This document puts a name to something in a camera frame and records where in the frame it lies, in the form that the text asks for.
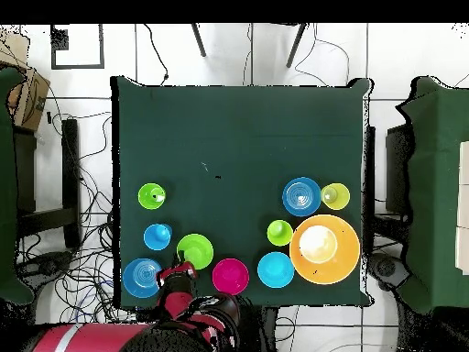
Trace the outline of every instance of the magenta bowl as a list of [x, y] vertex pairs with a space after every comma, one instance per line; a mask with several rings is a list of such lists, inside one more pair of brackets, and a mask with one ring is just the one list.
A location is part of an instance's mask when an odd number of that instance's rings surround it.
[[212, 281], [217, 291], [236, 295], [249, 283], [249, 271], [238, 259], [223, 259], [213, 269]]

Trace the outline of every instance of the blue cup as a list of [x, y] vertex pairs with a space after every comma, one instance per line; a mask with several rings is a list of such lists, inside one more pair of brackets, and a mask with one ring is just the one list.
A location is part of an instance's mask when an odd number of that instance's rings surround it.
[[321, 205], [321, 188], [311, 178], [295, 178], [285, 186], [282, 202], [292, 215], [299, 217], [312, 215]]
[[160, 251], [166, 248], [171, 240], [172, 229], [167, 224], [153, 224], [143, 234], [143, 240], [148, 248]]
[[157, 273], [161, 266], [153, 260], [138, 258], [132, 260], [124, 270], [122, 281], [125, 289], [137, 298], [148, 298], [155, 295], [159, 289]]
[[269, 288], [283, 288], [287, 286], [295, 275], [295, 268], [291, 259], [282, 252], [270, 252], [257, 265], [259, 279]]

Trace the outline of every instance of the blue plate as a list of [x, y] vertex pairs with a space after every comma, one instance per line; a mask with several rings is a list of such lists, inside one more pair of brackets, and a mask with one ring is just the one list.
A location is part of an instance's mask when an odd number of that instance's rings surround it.
[[321, 205], [321, 188], [310, 178], [295, 178], [285, 186], [282, 201], [292, 215], [309, 216]]
[[160, 251], [166, 248], [171, 240], [172, 230], [167, 224], [153, 224], [143, 234], [143, 241], [148, 248]]
[[161, 266], [153, 260], [139, 258], [132, 260], [124, 270], [122, 281], [126, 290], [137, 298], [148, 298], [158, 291], [157, 273]]
[[283, 288], [293, 280], [295, 268], [287, 255], [270, 252], [259, 261], [257, 275], [269, 288]]

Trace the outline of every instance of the cup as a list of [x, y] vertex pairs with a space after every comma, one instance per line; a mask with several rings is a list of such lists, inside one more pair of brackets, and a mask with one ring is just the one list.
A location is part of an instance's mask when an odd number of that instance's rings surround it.
[[330, 209], [340, 211], [344, 209], [350, 201], [350, 192], [347, 187], [341, 183], [331, 183], [322, 188], [321, 199]]
[[125, 289], [137, 298], [148, 298], [158, 291], [157, 273], [161, 266], [153, 259], [132, 260], [124, 270], [122, 280]]
[[309, 262], [321, 264], [337, 251], [335, 233], [323, 225], [310, 226], [300, 236], [300, 253]]
[[249, 271], [241, 260], [223, 259], [213, 269], [212, 281], [217, 291], [236, 295], [249, 283]]
[[148, 248], [159, 251], [166, 248], [171, 240], [172, 229], [167, 224], [153, 224], [143, 234], [143, 240]]
[[270, 252], [257, 265], [259, 279], [269, 288], [287, 286], [295, 275], [290, 258], [282, 252]]
[[199, 234], [190, 234], [183, 237], [176, 252], [183, 252], [184, 260], [192, 263], [196, 270], [205, 269], [213, 259], [213, 246], [207, 237]]
[[146, 183], [138, 191], [138, 202], [146, 209], [158, 209], [165, 199], [166, 192], [157, 183]]
[[293, 237], [293, 228], [284, 220], [275, 220], [267, 228], [267, 239], [274, 246], [286, 246]]

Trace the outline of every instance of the yellow cup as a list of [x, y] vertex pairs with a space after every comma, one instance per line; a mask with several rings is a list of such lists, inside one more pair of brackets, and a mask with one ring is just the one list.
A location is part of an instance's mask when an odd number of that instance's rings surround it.
[[350, 201], [350, 192], [341, 183], [331, 183], [321, 190], [322, 202], [334, 211], [344, 209]]

